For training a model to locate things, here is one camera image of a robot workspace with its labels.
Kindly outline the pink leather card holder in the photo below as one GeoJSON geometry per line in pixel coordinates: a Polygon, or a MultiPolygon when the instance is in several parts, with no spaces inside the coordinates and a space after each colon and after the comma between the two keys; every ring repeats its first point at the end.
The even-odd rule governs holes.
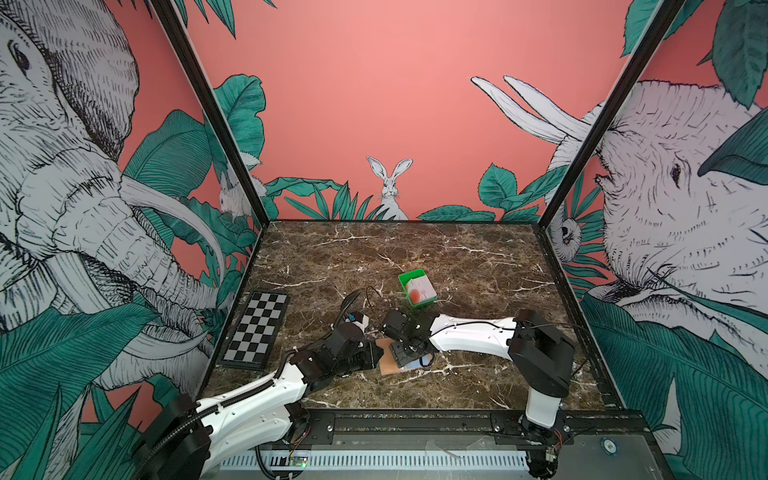
{"type": "Polygon", "coordinates": [[[428,368],[434,362],[434,355],[426,354],[418,359],[406,360],[404,363],[399,364],[392,347],[395,343],[394,340],[390,338],[380,338],[377,339],[375,343],[383,351],[383,355],[378,363],[379,371],[383,376],[428,368]]]}

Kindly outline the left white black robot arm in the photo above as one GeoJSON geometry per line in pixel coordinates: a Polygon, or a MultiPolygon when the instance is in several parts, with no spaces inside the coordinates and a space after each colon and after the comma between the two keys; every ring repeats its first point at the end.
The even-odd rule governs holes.
{"type": "Polygon", "coordinates": [[[383,349],[347,322],[283,357],[277,370],[218,396],[169,402],[133,449],[134,479],[198,479],[228,457],[284,438],[301,401],[334,379],[379,366],[383,349]]]}

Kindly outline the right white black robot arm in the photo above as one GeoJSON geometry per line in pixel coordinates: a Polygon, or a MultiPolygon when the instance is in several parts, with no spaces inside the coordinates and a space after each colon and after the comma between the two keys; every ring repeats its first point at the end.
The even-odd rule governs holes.
{"type": "Polygon", "coordinates": [[[439,353],[466,351],[511,361],[528,385],[522,435],[541,445],[566,443],[561,403],[570,393],[576,345],[530,309],[514,317],[467,319],[448,314],[414,317],[392,310],[377,341],[379,369],[390,375],[431,365],[439,353]]]}

